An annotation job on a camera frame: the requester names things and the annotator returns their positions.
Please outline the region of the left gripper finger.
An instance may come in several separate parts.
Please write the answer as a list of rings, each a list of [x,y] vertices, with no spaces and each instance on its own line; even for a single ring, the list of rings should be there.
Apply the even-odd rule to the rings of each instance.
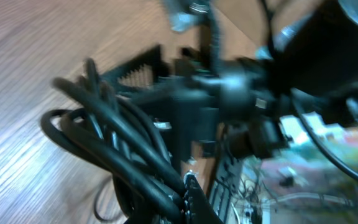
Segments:
[[[223,224],[214,212],[209,200],[199,185],[196,173],[189,170],[184,175],[186,192],[185,220],[187,224]]]

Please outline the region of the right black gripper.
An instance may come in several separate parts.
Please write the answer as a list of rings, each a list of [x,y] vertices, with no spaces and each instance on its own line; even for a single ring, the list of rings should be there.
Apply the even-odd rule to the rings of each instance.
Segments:
[[[199,142],[214,155],[218,143],[235,156],[269,157],[278,142],[276,99],[268,89],[270,61],[237,58],[224,61],[213,75],[197,67],[191,49],[175,60],[179,74],[169,75],[157,44],[101,75],[118,93],[137,93],[154,85],[154,116],[172,129],[164,140],[174,161],[191,157]]]

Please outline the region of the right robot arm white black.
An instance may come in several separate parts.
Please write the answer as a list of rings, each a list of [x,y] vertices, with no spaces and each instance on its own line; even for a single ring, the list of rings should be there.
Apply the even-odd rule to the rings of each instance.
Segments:
[[[269,32],[260,58],[221,58],[221,29],[210,1],[177,1],[174,20],[198,26],[199,47],[181,49],[173,70],[161,47],[105,72],[102,79],[153,118],[175,157],[198,142],[211,155],[221,123],[245,128],[257,153],[285,143],[278,126],[291,99],[325,123],[358,125],[358,1],[323,1],[306,17]]]

